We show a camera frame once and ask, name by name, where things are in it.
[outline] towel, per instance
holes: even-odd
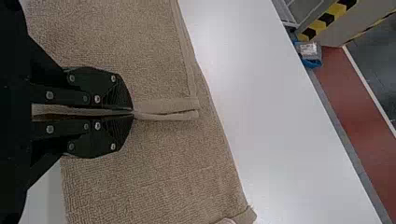
[[[176,0],[32,1],[25,11],[60,65],[118,72],[136,115],[154,119],[137,120],[119,152],[61,159],[69,224],[253,223]]]
[[[167,1],[31,1],[26,19],[60,66],[121,74],[138,119],[198,117],[191,63]]]

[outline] hazard stripe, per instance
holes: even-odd
[[[339,0],[332,4],[323,15],[314,20],[308,27],[297,34],[300,41],[312,40],[315,36],[329,28],[329,26],[340,17],[344,16],[348,10],[354,7],[358,0]]]
[[[350,38],[345,44],[349,43],[350,41],[358,38],[361,35],[364,35],[366,32],[368,32],[369,30],[373,29],[374,27],[376,27],[378,24],[380,24],[381,22],[385,21],[389,16],[396,14],[396,8],[393,9],[390,13],[388,13],[386,16],[384,16],[383,18],[379,19],[378,21],[376,21],[375,23],[373,23],[372,25],[370,25],[369,27],[367,27],[365,30],[357,33],[356,35],[354,35],[352,38]]]

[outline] screw head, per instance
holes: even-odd
[[[94,100],[97,104],[100,103],[100,96],[99,95],[95,95]]]
[[[74,143],[69,143],[69,146],[67,146],[67,150],[73,151],[76,148],[76,145]]]
[[[96,130],[96,131],[99,131],[99,130],[101,129],[101,127],[102,127],[102,126],[101,126],[100,122],[96,122],[96,123],[95,123],[95,130]]]
[[[47,91],[47,93],[46,93],[46,98],[47,98],[48,100],[52,100],[52,99],[53,99],[53,92],[52,92],[52,91]]]
[[[51,134],[55,131],[55,128],[52,125],[48,125],[46,131],[47,133]]]
[[[75,82],[75,81],[76,81],[76,77],[73,76],[73,75],[70,75],[70,76],[69,76],[69,81],[70,81],[70,82]]]

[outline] red floor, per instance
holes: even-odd
[[[343,49],[324,48],[315,74],[388,214],[396,223],[396,138]]]

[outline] white table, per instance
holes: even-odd
[[[271,0],[180,5],[257,223],[379,224]],[[65,223],[59,164],[21,223]]]

